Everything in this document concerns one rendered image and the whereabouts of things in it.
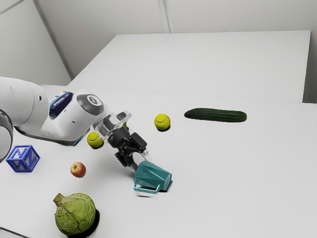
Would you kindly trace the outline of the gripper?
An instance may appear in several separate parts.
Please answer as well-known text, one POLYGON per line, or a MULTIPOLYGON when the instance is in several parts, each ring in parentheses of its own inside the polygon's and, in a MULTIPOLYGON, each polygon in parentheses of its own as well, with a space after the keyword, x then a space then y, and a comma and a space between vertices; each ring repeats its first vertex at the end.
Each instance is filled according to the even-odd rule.
POLYGON ((115 153, 116 158, 123 167, 129 167, 134 172, 137 171, 138 165, 133 159, 133 153, 139 153, 146 161, 152 161, 152 157, 146 149, 146 141, 136 132, 130 134, 126 128, 116 129, 108 138, 111 147, 118 151, 115 153))

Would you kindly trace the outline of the teal faceted mug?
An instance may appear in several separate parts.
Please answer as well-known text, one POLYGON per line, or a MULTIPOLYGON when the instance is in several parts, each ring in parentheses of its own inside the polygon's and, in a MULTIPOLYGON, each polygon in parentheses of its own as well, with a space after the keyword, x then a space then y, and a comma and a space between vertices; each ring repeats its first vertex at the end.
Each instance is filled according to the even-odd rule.
POLYGON ((142 161, 134 175, 134 190, 157 194, 159 191, 168 191, 172 174, 157 165, 142 161))

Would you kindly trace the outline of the yellow-green tennis ball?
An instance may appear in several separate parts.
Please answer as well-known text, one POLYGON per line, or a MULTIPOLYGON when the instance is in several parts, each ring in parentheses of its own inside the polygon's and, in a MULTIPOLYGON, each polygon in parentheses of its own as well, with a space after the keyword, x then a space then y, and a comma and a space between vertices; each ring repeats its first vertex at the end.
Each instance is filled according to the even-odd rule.
POLYGON ((87 143, 91 148, 99 149, 104 145, 104 140, 97 132, 93 131, 88 134, 87 143))
POLYGON ((154 124, 157 130, 166 131, 170 128, 171 121, 168 115, 158 114, 154 119, 154 124))

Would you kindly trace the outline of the red apple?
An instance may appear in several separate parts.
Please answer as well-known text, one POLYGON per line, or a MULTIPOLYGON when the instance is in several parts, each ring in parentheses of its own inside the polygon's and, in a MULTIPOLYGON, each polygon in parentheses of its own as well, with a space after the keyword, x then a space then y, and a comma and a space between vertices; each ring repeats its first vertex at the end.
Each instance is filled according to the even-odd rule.
POLYGON ((76 178, 82 178, 86 174, 86 167, 81 162, 75 162, 71 165, 70 172, 76 178))

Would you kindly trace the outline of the green cabbage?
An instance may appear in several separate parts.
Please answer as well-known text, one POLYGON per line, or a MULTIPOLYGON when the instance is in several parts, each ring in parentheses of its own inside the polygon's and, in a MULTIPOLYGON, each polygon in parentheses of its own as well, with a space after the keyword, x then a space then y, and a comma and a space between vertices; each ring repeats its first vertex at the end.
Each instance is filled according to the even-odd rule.
POLYGON ((93 225, 96 207, 89 195, 74 193, 64 196, 58 193, 53 202, 56 205, 55 223, 61 233, 73 236, 87 231, 93 225))

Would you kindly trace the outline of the dark green cucumber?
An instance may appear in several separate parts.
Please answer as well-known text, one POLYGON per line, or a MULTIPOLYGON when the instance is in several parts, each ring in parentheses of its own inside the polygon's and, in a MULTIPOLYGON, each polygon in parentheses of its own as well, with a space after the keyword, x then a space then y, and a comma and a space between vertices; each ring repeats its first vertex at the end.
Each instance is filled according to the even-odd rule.
POLYGON ((245 122, 247 120, 247 114, 242 111, 228 111, 220 109, 209 108, 194 108, 185 112, 185 118, 219 121, 219 122, 245 122))

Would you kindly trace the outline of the blue wireframe cube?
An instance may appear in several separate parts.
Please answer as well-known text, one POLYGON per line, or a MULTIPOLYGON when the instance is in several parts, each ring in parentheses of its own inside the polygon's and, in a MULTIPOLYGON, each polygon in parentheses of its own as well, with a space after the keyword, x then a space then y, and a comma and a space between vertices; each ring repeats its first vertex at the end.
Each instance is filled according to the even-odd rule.
POLYGON ((16 145, 9 152, 5 161, 16 173, 31 173, 40 156, 32 145, 16 145))

